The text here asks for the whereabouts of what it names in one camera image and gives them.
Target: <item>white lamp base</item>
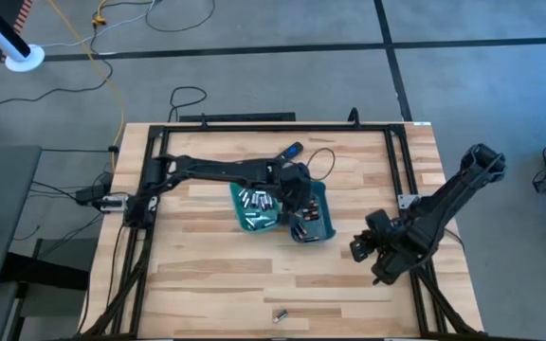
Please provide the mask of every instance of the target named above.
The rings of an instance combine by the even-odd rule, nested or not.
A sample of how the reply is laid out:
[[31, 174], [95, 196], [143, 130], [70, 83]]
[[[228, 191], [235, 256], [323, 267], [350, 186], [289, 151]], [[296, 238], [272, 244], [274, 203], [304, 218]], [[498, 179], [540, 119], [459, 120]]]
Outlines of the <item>white lamp base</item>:
[[44, 61], [46, 53], [40, 46], [31, 44], [28, 47], [30, 47], [30, 54], [21, 62], [16, 62], [12, 58], [6, 57], [6, 67], [10, 71], [27, 72], [39, 66]]

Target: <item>wooden table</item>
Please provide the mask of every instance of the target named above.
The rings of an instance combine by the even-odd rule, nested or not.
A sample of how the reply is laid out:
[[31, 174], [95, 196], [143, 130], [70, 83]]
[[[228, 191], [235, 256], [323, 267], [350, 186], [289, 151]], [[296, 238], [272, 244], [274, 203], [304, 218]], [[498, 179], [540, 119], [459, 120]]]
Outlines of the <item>wooden table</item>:
[[[136, 190], [148, 128], [146, 123], [126, 126], [113, 191]], [[433, 130], [412, 123], [406, 123], [406, 130], [419, 191], [432, 193], [445, 182]], [[285, 226], [264, 234], [247, 234], [235, 217], [228, 184], [182, 183], [162, 195], [139, 337], [419, 334], [408, 275], [392, 286], [374, 287], [373, 257], [355, 263], [349, 250], [353, 235], [367, 228], [364, 217], [368, 213], [384, 208], [390, 216], [397, 215], [382, 133], [180, 133], [171, 134], [169, 153], [226, 161], [272, 157], [295, 141], [305, 148], [298, 161], [306, 161], [321, 147], [336, 152], [336, 166], [324, 182], [337, 235], [322, 244], [300, 245], [290, 239]], [[401, 160], [398, 141], [395, 144]], [[448, 166], [458, 169], [459, 162]], [[319, 154], [311, 164], [312, 175], [321, 176], [330, 164], [328, 154]], [[406, 187], [404, 172], [402, 179]], [[120, 214], [104, 219], [84, 329], [105, 308], [120, 221]], [[454, 223], [449, 228], [456, 231]], [[124, 228], [113, 292], [118, 287], [127, 236]], [[460, 245], [445, 237], [434, 263], [448, 300], [468, 324], [480, 330], [482, 323]], [[434, 330], [430, 299], [423, 290], [429, 326]], [[126, 304], [122, 331], [128, 329], [131, 309], [132, 304]], [[274, 324], [272, 317], [282, 309], [289, 316]]]

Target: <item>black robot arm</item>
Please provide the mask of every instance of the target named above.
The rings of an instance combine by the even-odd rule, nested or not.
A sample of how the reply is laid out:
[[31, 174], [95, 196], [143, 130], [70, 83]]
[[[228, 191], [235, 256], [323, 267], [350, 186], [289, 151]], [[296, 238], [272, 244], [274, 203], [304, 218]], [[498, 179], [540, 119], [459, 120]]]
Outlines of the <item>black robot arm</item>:
[[437, 251], [444, 228], [471, 197], [504, 175], [504, 155], [483, 144], [469, 149], [461, 168], [433, 195], [413, 201], [401, 217], [390, 219], [384, 210], [366, 217], [368, 230], [351, 242], [355, 261], [377, 251], [374, 284], [393, 284], [402, 273], [420, 266]]
[[154, 224], [151, 212], [157, 204], [156, 196], [188, 179], [235, 183], [266, 191], [282, 202], [286, 212], [306, 206], [311, 198], [311, 177], [306, 166], [280, 158], [221, 162], [165, 155], [150, 160], [144, 176], [143, 187], [127, 201], [124, 223], [130, 227], [147, 228]]

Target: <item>concrete floor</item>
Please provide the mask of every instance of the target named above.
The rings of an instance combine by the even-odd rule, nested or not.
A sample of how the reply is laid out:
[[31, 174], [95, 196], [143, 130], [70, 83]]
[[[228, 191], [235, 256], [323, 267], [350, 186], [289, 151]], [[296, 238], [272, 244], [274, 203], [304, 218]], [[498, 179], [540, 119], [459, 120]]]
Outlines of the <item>concrete floor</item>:
[[[57, 3], [88, 36], [89, 16], [98, 2]], [[546, 37], [546, 0], [393, 0], [384, 5], [396, 42]], [[209, 6], [210, 0], [164, 1], [154, 22], [182, 27], [207, 14]], [[105, 16], [115, 23], [143, 10], [117, 7]], [[99, 50], [382, 41], [371, 0], [218, 0], [212, 19], [194, 30], [159, 33], [138, 21], [109, 33], [99, 37]], [[34, 2], [23, 36], [35, 44], [73, 42], [45, 0]], [[81, 53], [78, 47], [46, 51]], [[546, 339], [546, 194], [534, 193], [530, 184], [546, 145], [546, 45], [396, 54], [413, 119], [432, 122], [446, 175], [456, 171], [473, 143], [484, 142], [506, 154], [507, 176], [461, 211], [459, 228], [485, 329], [494, 335]], [[132, 122], [164, 120], [170, 92], [181, 85], [203, 87], [209, 95], [203, 103], [181, 109], [181, 115], [295, 111], [299, 120], [344, 120], [355, 106], [364, 120], [401, 120], [384, 51], [132, 59], [112, 65]], [[98, 82], [89, 62], [45, 63], [29, 74], [11, 74], [0, 64], [0, 99]], [[103, 149], [112, 142], [118, 120], [118, 107], [106, 87], [4, 104], [0, 145]], [[89, 185], [107, 161], [102, 154], [45, 153], [36, 178], [55, 186]], [[43, 228], [12, 247], [30, 254], [37, 237], [60, 238], [93, 214], [64, 200], [31, 199], [18, 235], [36, 224]], [[80, 237], [98, 234], [94, 226]], [[23, 339], [70, 335], [78, 315], [79, 310], [31, 318]]]

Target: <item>metal bracket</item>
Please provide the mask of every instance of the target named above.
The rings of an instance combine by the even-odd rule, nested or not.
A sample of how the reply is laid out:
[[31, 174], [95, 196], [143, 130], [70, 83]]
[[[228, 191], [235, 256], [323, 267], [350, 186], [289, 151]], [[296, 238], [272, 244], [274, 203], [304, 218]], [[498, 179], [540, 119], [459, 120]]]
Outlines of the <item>metal bracket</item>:
[[408, 209], [410, 204], [421, 196], [422, 195], [418, 194], [400, 194], [397, 196], [397, 204], [399, 205], [400, 209]]
[[100, 201], [100, 212], [124, 212], [128, 202], [128, 195], [106, 195]]
[[208, 121], [206, 120], [206, 114], [201, 113], [201, 129], [206, 130], [208, 128]]
[[356, 129], [361, 128], [361, 122], [359, 121], [359, 112], [357, 111], [357, 108], [354, 107], [351, 109], [351, 113], [349, 113], [347, 122], [353, 122], [353, 126]]
[[389, 129], [402, 138], [406, 137], [406, 126], [403, 124], [390, 124]]

